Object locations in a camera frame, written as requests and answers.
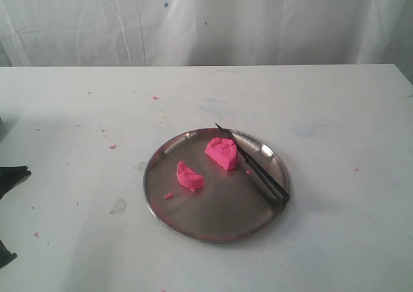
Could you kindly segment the round steel plate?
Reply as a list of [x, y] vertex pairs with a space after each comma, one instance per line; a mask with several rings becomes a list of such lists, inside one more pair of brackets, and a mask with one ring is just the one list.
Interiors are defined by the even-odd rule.
[[[236, 141], [292, 196], [290, 176], [279, 156], [265, 143], [231, 130]], [[181, 236], [208, 243], [248, 238], [283, 210], [279, 200], [238, 151], [234, 170], [226, 171], [205, 154], [212, 138], [228, 138], [218, 128], [196, 129], [165, 142], [148, 161], [143, 176], [152, 214]], [[179, 184], [177, 163], [183, 161], [205, 179], [192, 192]]]

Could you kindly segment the pink clay half piece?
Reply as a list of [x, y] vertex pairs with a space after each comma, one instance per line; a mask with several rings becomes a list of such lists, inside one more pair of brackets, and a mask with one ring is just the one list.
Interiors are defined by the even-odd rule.
[[183, 161], [177, 163], [176, 177], [180, 185], [192, 192], [202, 189], [205, 184], [203, 176], [187, 167]]

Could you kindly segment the black knife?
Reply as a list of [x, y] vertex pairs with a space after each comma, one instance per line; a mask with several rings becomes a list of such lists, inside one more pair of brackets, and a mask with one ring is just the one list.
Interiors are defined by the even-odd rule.
[[220, 125], [215, 123], [216, 127], [223, 133], [226, 134], [236, 145], [240, 154], [244, 157], [246, 163], [251, 167], [251, 169], [259, 176], [259, 178], [265, 183], [272, 194], [279, 200], [280, 204], [285, 207], [290, 201], [290, 194], [287, 192], [260, 164], [251, 156], [249, 153], [240, 146], [236, 141], [235, 136], [230, 130], [222, 128]]

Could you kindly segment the white plastic backdrop curtain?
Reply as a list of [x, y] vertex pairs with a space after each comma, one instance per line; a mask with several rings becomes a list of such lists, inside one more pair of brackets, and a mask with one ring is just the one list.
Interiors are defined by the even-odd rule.
[[12, 66], [412, 62], [412, 0], [1, 0]]

